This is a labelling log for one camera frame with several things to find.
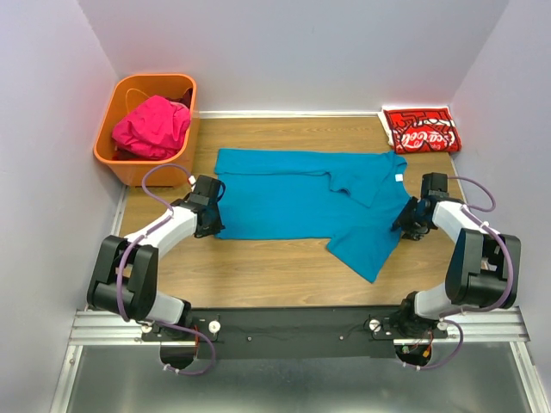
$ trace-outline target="pink cloth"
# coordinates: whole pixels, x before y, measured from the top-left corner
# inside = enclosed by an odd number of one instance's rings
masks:
[[[183,146],[191,117],[181,103],[152,96],[125,116],[113,139],[119,149],[151,160],[175,156]]]

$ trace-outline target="teal shirt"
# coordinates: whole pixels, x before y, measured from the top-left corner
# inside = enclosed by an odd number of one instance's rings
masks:
[[[222,149],[214,171],[226,184],[226,228],[218,237],[330,238],[327,249],[373,282],[399,241],[390,228],[410,198],[405,170],[394,152]]]

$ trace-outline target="orange basket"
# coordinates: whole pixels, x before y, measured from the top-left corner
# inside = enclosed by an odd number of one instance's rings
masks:
[[[114,160],[115,142],[111,132],[115,125],[128,112],[138,107],[148,96],[159,95],[179,99],[188,89],[193,89],[189,112],[191,123],[186,132],[182,149],[169,159],[162,161],[147,160]],[[139,186],[144,175],[156,166],[165,163],[177,163],[191,172],[197,136],[199,134],[199,109],[197,107],[197,85],[195,80],[180,74],[147,74],[134,75],[122,79],[115,87],[107,113],[103,118],[102,128],[94,145],[94,155],[105,163],[126,185]],[[154,187],[175,187],[184,184],[188,177],[177,168],[163,168],[147,179],[147,184]]]

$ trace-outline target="basket handle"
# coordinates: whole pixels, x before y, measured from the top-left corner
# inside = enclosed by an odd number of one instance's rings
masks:
[[[142,91],[142,90],[139,90],[139,89],[136,89],[136,88],[130,88],[130,89],[128,89],[128,90],[127,90],[127,93],[126,93],[125,96],[124,96],[124,102],[125,102],[125,104],[126,104],[126,106],[127,106],[127,114],[130,113],[130,109],[128,109],[128,93],[130,93],[130,90],[135,90],[135,91],[141,93],[141,94],[142,94],[143,96],[145,96],[147,99],[150,98],[150,96],[147,95],[146,92],[144,92],[144,91]]]

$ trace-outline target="wooden floor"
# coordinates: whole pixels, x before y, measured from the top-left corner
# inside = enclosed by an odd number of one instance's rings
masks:
[[[383,152],[387,137],[377,118],[203,120],[195,153],[195,176],[214,173],[219,148]],[[406,156],[407,191],[419,195],[421,175],[453,175],[448,154]],[[456,182],[450,193],[461,197]],[[188,188],[158,188],[172,201]],[[121,234],[137,231],[164,211],[140,188],[130,190]],[[325,249],[328,240],[219,240],[188,238],[159,264],[164,293],[203,306],[397,304],[409,292],[444,280],[453,243],[441,231],[419,242],[402,240],[376,282],[370,284]]]

